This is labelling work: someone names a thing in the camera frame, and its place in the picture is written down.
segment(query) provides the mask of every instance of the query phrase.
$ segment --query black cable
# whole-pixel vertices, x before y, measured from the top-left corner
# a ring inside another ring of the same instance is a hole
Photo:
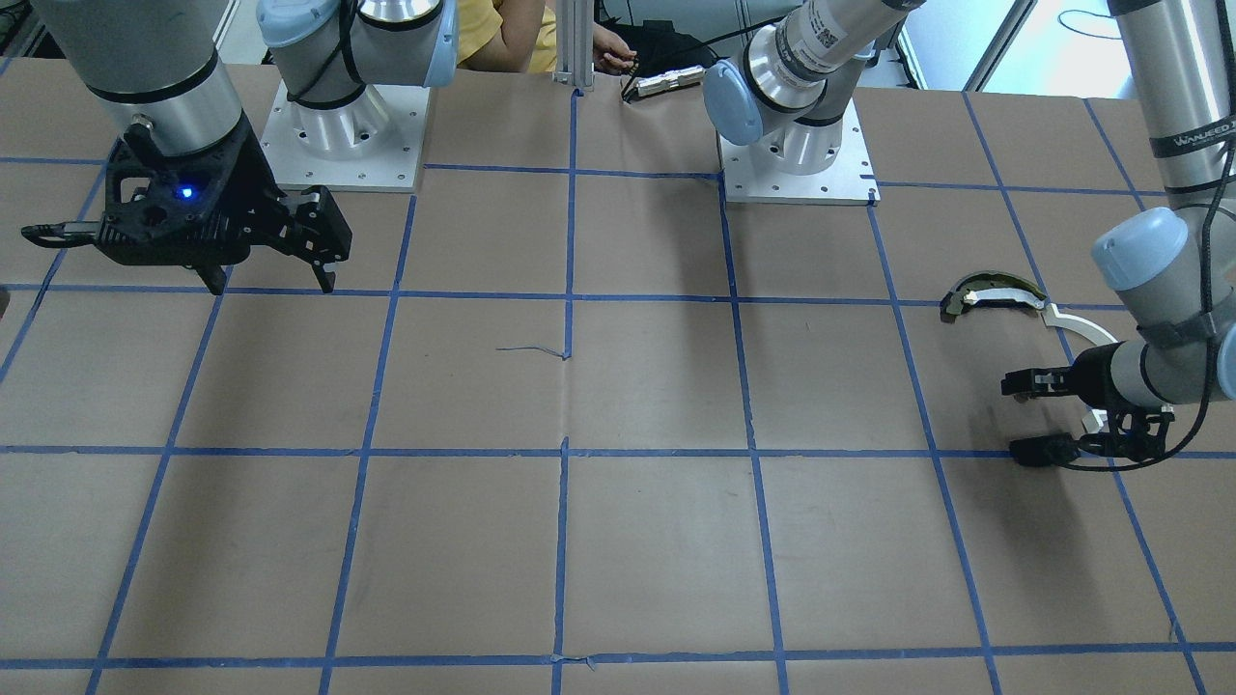
[[[1064,28],[1072,31],[1073,33],[1080,33],[1082,36],[1089,36],[1090,38],[1106,38],[1109,41],[1120,41],[1119,36],[1106,36],[1106,35],[1103,35],[1103,33],[1090,33],[1089,31],[1082,31],[1080,28],[1078,28],[1078,27],[1075,27],[1075,26],[1065,22],[1064,21],[1064,16],[1065,15],[1070,15],[1070,14],[1089,15],[1091,17],[1099,17],[1099,19],[1103,19],[1103,20],[1114,20],[1116,17],[1112,17],[1111,15],[1101,15],[1099,12],[1091,12],[1090,10],[1077,10],[1077,9],[1074,9],[1074,10],[1064,10],[1059,15],[1056,15],[1056,23],[1063,26]]]
[[[313,88],[321,80],[321,77],[326,74],[330,64],[335,62],[335,58],[337,58],[340,53],[346,52],[347,57],[345,57],[345,61],[351,62],[352,22],[356,20],[356,15],[360,14],[360,11],[361,5],[357,0],[339,0],[339,41],[326,56],[326,59],[321,62],[318,72],[315,72],[313,79],[309,80],[309,84],[295,94],[292,94],[290,92],[288,93],[288,101],[299,101],[305,94],[309,94],[309,92],[313,90]]]
[[[714,36],[714,37],[712,37],[712,38],[709,38],[709,40],[707,40],[707,41],[698,41],[698,40],[697,40],[697,41],[696,41],[696,43],[695,43],[695,45],[692,45],[692,46],[687,46],[686,48],[679,48],[677,51],[674,51],[674,52],[670,52],[670,53],[666,53],[666,54],[664,54],[664,56],[658,56],[655,61],[653,61],[651,63],[649,63],[649,69],[651,70],[651,68],[653,68],[653,67],[660,67],[660,66],[661,66],[662,63],[665,63],[665,62],[666,62],[666,61],[669,61],[670,58],[674,58],[674,57],[676,57],[676,56],[681,56],[682,53],[688,53],[688,52],[691,52],[691,51],[697,51],[697,49],[700,49],[700,48],[708,48],[708,51],[709,51],[709,52],[711,52],[711,53],[712,53],[712,54],[713,54],[713,56],[714,56],[714,57],[716,57],[717,59],[721,59],[721,56],[718,56],[718,54],[717,54],[717,52],[716,52],[716,51],[713,51],[713,49],[711,48],[711,46],[712,46],[713,43],[717,43],[717,42],[721,42],[721,41],[724,41],[724,40],[727,40],[727,38],[733,38],[733,37],[735,37],[735,36],[740,36],[740,35],[743,35],[743,33],[747,33],[747,32],[749,32],[749,31],[755,31],[755,30],[758,30],[758,28],[763,28],[763,27],[765,27],[765,26],[768,26],[768,25],[770,25],[770,23],[776,23],[776,22],[779,22],[779,21],[781,21],[781,20],[784,20],[784,19],[785,19],[785,15],[781,15],[780,17],[772,17],[771,20],[764,20],[763,22],[756,22],[756,23],[754,23],[754,25],[750,25],[750,26],[745,26],[745,27],[743,27],[743,28],[740,28],[740,30],[738,30],[738,31],[732,31],[732,32],[729,32],[729,33],[723,33],[723,35],[721,35],[721,36]]]
[[[1232,51],[1231,21],[1227,16],[1227,4],[1224,0],[1216,0],[1215,5],[1219,14],[1219,38],[1224,48],[1224,72],[1227,75],[1227,108],[1232,111],[1232,114],[1236,114],[1236,53]],[[1225,148],[1227,152],[1224,156],[1222,169],[1219,172],[1219,184],[1215,187],[1215,197],[1210,200],[1210,205],[1206,208],[1206,216],[1201,223],[1201,231],[1199,234],[1201,246],[1201,258],[1199,265],[1201,266],[1200,286],[1203,314],[1209,314],[1215,308],[1214,297],[1211,294],[1213,268],[1210,257],[1210,228],[1214,225],[1215,216],[1219,214],[1219,209],[1222,207],[1224,197],[1227,193],[1227,183],[1231,179],[1232,163],[1236,163],[1236,140],[1229,139]],[[1189,432],[1175,446],[1172,448],[1170,451],[1147,461],[1122,466],[1079,466],[1075,464],[1057,465],[1063,469],[1077,471],[1122,472],[1161,464],[1172,456],[1175,456],[1180,451],[1184,451],[1185,446],[1188,446],[1201,430],[1201,424],[1206,420],[1206,412],[1210,409],[1210,399],[1214,394],[1215,382],[1217,381],[1219,375],[1219,341],[1220,336],[1217,335],[1213,335],[1206,340],[1206,370],[1201,387],[1201,402],[1198,404],[1198,414],[1193,419],[1193,427],[1189,428]]]

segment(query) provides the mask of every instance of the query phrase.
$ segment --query blue tape line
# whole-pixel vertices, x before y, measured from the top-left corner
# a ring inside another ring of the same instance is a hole
[[[709,294],[574,294],[576,302],[691,302],[691,303],[724,303],[729,297],[714,297]]]
[[[923,396],[922,382],[918,380],[918,367],[915,365],[915,354],[910,346],[910,333],[906,329],[906,320],[901,314],[901,304],[897,301],[897,288],[892,281],[892,267],[889,263],[889,254],[884,246],[884,236],[880,234],[880,223],[875,216],[875,205],[868,205],[866,216],[871,224],[876,251],[880,255],[880,266],[884,270],[884,282],[889,288],[889,298],[892,301],[892,315],[897,322],[901,351],[905,354],[906,369],[910,371],[910,383],[915,391],[918,418],[922,420],[923,435],[927,438],[927,448],[931,451],[932,467],[936,470],[936,481],[939,485],[941,498],[944,502],[944,511],[948,514],[948,526],[953,532],[953,543],[957,545],[958,560],[962,564],[962,574],[965,578],[965,589],[970,596],[970,607],[974,610],[974,623],[979,632],[983,659],[988,665],[988,676],[991,679],[991,691],[994,695],[1001,695],[1000,675],[996,672],[996,660],[991,653],[991,638],[988,634],[986,618],[983,616],[983,603],[979,601],[978,584],[974,581],[974,570],[970,568],[969,553],[965,549],[965,538],[962,535],[962,524],[957,517],[957,510],[953,507],[953,495],[948,488],[944,465],[941,463],[939,450],[936,446],[936,435],[932,432],[931,416],[927,412],[927,399]]]
[[[456,292],[433,289],[400,289],[399,297],[417,299],[539,299],[561,302],[565,294],[555,292]]]
[[[561,167],[507,167],[502,164],[425,164],[425,168],[452,172],[570,173],[570,169]]]
[[[133,575],[137,571],[137,563],[146,544],[146,534],[150,532],[151,519],[154,516],[154,505],[158,502],[159,491],[163,488],[163,479],[167,475],[168,463],[172,460],[172,448],[176,446],[176,438],[180,434],[180,425],[184,423],[184,414],[189,408],[189,398],[193,396],[193,387],[197,385],[198,375],[201,372],[201,362],[206,356],[206,346],[210,344],[210,335],[215,330],[219,320],[219,309],[222,307],[224,297],[215,297],[210,307],[210,315],[206,325],[201,330],[201,340],[198,341],[198,351],[193,356],[193,366],[189,367],[189,376],[185,378],[184,390],[180,392],[180,402],[176,408],[176,417],[172,419],[172,429],[167,434],[163,446],[163,455],[159,458],[158,467],[154,470],[154,480],[151,481],[150,493],[146,496],[146,507],[142,510],[141,522],[137,524],[137,534],[133,537],[133,545],[129,552],[129,561],[125,564],[125,574],[120,580],[120,589],[116,591],[116,600],[111,606],[111,616],[108,618],[108,627],[103,633],[103,642],[99,644],[98,662],[90,670],[90,680],[87,684],[85,695],[94,695],[99,689],[99,678],[103,675],[103,662],[111,652],[111,643],[116,637],[116,628],[120,626],[120,615],[125,610],[125,601],[129,599],[129,590],[132,586]]]
[[[1090,104],[1089,99],[1083,99],[1085,104],[1085,110],[1090,114],[1090,120],[1094,121],[1094,127],[1099,131],[1099,137],[1103,139],[1103,143],[1107,146],[1107,153],[1111,155],[1111,161],[1116,163],[1116,168],[1120,169],[1120,177],[1125,179],[1125,184],[1128,185],[1130,193],[1133,194],[1133,199],[1137,200],[1137,209],[1146,211],[1146,203],[1142,202],[1142,197],[1137,193],[1137,187],[1133,185],[1133,179],[1128,177],[1128,172],[1125,171],[1125,164],[1120,161],[1120,155],[1116,155],[1116,148],[1112,147],[1111,140],[1107,139],[1107,131],[1099,122],[1099,114],[1094,113],[1094,106]]]
[[[577,99],[572,94],[572,103]],[[512,167],[503,164],[425,164],[426,169],[456,171],[456,172],[506,172],[506,173],[552,173],[596,177],[620,177],[620,178],[697,178],[705,181],[717,181],[718,174],[708,172],[628,172],[619,169],[581,169],[576,167],[572,156],[567,168],[561,167]]]
[[[0,455],[64,455],[89,454],[99,456],[147,456],[163,453],[162,446],[106,446],[106,445],[41,445],[0,444]],[[938,449],[942,459],[1010,459],[1009,451],[997,449]],[[690,458],[745,458],[749,449],[571,449],[577,459],[690,459]],[[761,459],[926,459],[927,449],[758,449]],[[360,449],[298,449],[242,448],[242,446],[173,446],[173,456],[235,456],[235,458],[350,458],[360,456]],[[507,459],[559,456],[557,449],[370,449],[370,458],[398,459]],[[1236,460],[1236,451],[1182,451],[1180,460]]]
[[[512,456],[534,456],[544,459],[556,459],[559,455],[557,449],[396,449],[396,448],[373,448],[368,450],[370,458],[379,456],[388,459],[419,459],[419,458],[439,458],[439,459],[503,459]]]
[[[738,276],[734,271],[734,246],[730,242],[729,218],[726,215],[726,182],[717,181],[717,203],[721,213],[721,237],[726,250],[726,279],[729,283],[729,310],[734,322],[734,344],[738,350],[738,382],[743,393],[743,420],[747,427],[747,448],[751,459],[751,481],[755,487],[755,514],[760,524],[760,550],[764,555],[764,580],[768,585],[769,618],[772,628],[772,655],[776,660],[780,695],[790,695],[790,672],[785,663],[785,641],[781,633],[781,601],[776,589],[776,568],[772,564],[772,537],[769,532],[768,500],[764,495],[764,467],[755,441],[755,418],[751,411],[751,388],[747,373],[747,349],[743,341],[743,317],[738,302]]]
[[[575,346],[575,215],[576,215],[576,164],[580,151],[580,96],[578,89],[571,92],[571,140],[570,176],[566,188],[566,301],[562,305],[562,360],[571,359]]]
[[[44,445],[0,445],[0,454],[40,454],[64,455],[84,454],[98,456],[154,456],[162,454],[162,446],[44,446]]]
[[[997,657],[1047,657],[1067,654],[1170,654],[1180,650],[1174,642],[1130,642],[1124,644],[1030,644],[993,647]]]
[[[1211,654],[1236,653],[1236,642],[1194,642],[1193,652]],[[1078,643],[1078,644],[1014,644],[993,647],[996,657],[1049,657],[1078,654],[1175,654],[1182,646],[1177,642],[1127,642],[1127,643]],[[840,660],[904,660],[904,659],[957,659],[983,657],[980,647],[912,647],[906,649],[797,649],[787,650],[787,662],[840,662]],[[727,653],[599,653],[591,654],[593,664],[687,664],[726,662],[772,662],[771,650],[745,650]],[[168,657],[168,658],[111,658],[105,659],[104,670],[117,669],[195,669],[195,668],[320,668],[324,657]],[[545,667],[555,663],[583,664],[583,660],[556,659],[552,654],[445,654],[445,655],[367,655],[336,657],[334,668],[398,668],[398,667]],[[95,659],[0,659],[0,670],[87,670],[94,668]]]
[[[619,178],[695,178],[717,181],[719,174],[706,172],[623,172],[617,169],[576,169],[580,176],[619,177]]]
[[[1116,461],[1107,459],[1107,465],[1115,466]],[[1133,524],[1133,534],[1137,537],[1137,545],[1142,549],[1142,556],[1146,558],[1146,566],[1151,570],[1151,578],[1154,579],[1154,589],[1158,590],[1159,600],[1163,602],[1163,610],[1167,612],[1167,617],[1172,621],[1172,626],[1175,632],[1175,638],[1180,643],[1182,653],[1184,654],[1184,663],[1189,667],[1189,674],[1193,676],[1193,684],[1198,689],[1198,695],[1206,695],[1206,685],[1201,680],[1201,672],[1198,670],[1198,662],[1193,658],[1193,649],[1189,646],[1189,639],[1184,636],[1184,626],[1180,625],[1180,618],[1177,616],[1175,607],[1172,605],[1172,597],[1168,596],[1167,585],[1163,584],[1163,575],[1159,573],[1158,563],[1154,561],[1154,555],[1151,553],[1149,543],[1146,542],[1146,534],[1142,532],[1142,524],[1137,519],[1137,512],[1133,510],[1133,501],[1128,496],[1128,490],[1125,487],[1125,479],[1120,472],[1114,472],[1112,477],[1116,481],[1116,490],[1120,491],[1120,500],[1125,505],[1125,512],[1128,513],[1128,521]]]
[[[1009,216],[1012,219],[1012,226],[1017,230],[1017,239],[1021,240],[1021,247],[1026,251],[1026,258],[1030,261],[1030,270],[1035,273],[1035,282],[1046,292],[1047,288],[1043,283],[1043,273],[1038,272],[1038,263],[1035,262],[1035,255],[1030,250],[1030,240],[1026,239],[1026,231],[1021,228],[1021,220],[1017,218],[1017,210],[1012,205],[1012,198],[1009,197],[1009,189],[1005,188],[1004,178],[1000,176],[1000,169],[996,167],[996,158],[991,153],[991,146],[988,145],[988,139],[983,135],[983,126],[979,125],[979,115],[974,113],[974,105],[970,104],[970,98],[964,92],[962,93],[962,100],[965,101],[965,110],[970,114],[970,122],[974,125],[974,132],[979,136],[979,143],[983,145],[983,153],[988,157],[988,166],[991,167],[991,176],[995,177],[996,184],[1000,187],[1000,195],[1004,197],[1005,207],[1009,209]]]
[[[173,446],[174,456],[287,456],[336,459],[357,456],[356,449],[297,449],[293,446]]]
[[[61,166],[83,166],[83,167],[101,167],[106,164],[106,160],[78,160],[78,158],[57,158],[57,157],[0,157],[0,164],[61,164]]]
[[[347,602],[347,585],[351,579],[352,558],[356,554],[356,533],[361,526],[361,508],[365,505],[365,484],[368,480],[370,456],[373,448],[373,432],[377,428],[378,408],[382,403],[382,387],[386,381],[387,359],[391,355],[391,338],[394,334],[394,319],[399,308],[399,283],[408,262],[408,247],[412,244],[412,228],[417,216],[417,197],[408,200],[408,213],[404,218],[403,240],[399,244],[399,260],[396,263],[394,278],[391,281],[387,317],[382,328],[382,346],[378,349],[377,370],[373,373],[373,396],[370,399],[370,414],[365,422],[365,438],[361,444],[361,460],[356,466],[356,491],[352,496],[352,513],[347,523],[347,538],[344,542],[344,560],[339,569],[339,586],[335,590],[335,607],[330,617],[330,632],[326,636],[326,663],[321,668],[318,685],[319,695],[330,693],[330,679],[335,653],[339,648],[339,632],[344,625],[344,607]]]
[[[562,438],[561,469],[557,479],[557,549],[554,566],[554,654],[562,654],[562,642],[566,632],[566,519],[567,491],[570,488],[571,438]],[[550,676],[550,693],[562,693],[562,662],[554,662]]]

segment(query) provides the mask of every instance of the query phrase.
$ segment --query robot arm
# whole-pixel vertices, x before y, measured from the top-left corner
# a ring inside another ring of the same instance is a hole
[[[1227,193],[1236,56],[1225,1],[1109,0],[1168,207],[1116,226],[1091,251],[1141,338],[1086,350],[1069,367],[1005,377],[1005,394],[1074,394],[1112,414],[1111,432],[1077,443],[1068,435],[1012,443],[1026,465],[1067,464],[1077,449],[1157,463],[1200,425],[1199,418],[1167,453],[1166,406],[1236,398],[1236,293],[1225,277],[1236,267],[1236,195]]]
[[[224,266],[266,245],[308,262],[323,292],[332,291],[331,268],[347,260],[352,232],[328,188],[288,195],[277,185],[194,2],[32,4],[122,136],[106,164],[104,219],[28,226],[26,239],[94,245],[122,265],[187,266],[215,294]],[[267,0],[260,14],[311,113],[361,100],[365,79],[436,85],[454,74],[451,0]],[[349,135],[363,142],[371,134]],[[336,150],[342,142],[329,140]]]
[[[857,78],[847,62],[920,5],[808,0],[760,30],[740,59],[709,69],[709,117],[734,145],[760,141],[769,145],[761,150],[776,151],[797,139],[797,152],[810,150],[812,136],[850,99]],[[1172,417],[1164,406],[1236,398],[1236,293],[1225,278],[1236,267],[1236,195],[1226,193],[1236,139],[1227,14],[1236,2],[1109,0],[1109,9],[1120,23],[1169,208],[1135,216],[1093,249],[1141,338],[1088,350],[1069,367],[1006,375],[1005,394],[1079,396],[1109,411],[1112,423],[1109,433],[1079,441],[1068,434],[1015,441],[1015,458],[1027,465],[1063,465],[1079,449],[1147,465],[1169,455]],[[770,140],[775,132],[782,135]],[[826,141],[829,153],[840,147],[839,140],[815,140]],[[819,171],[819,164],[779,167]]]

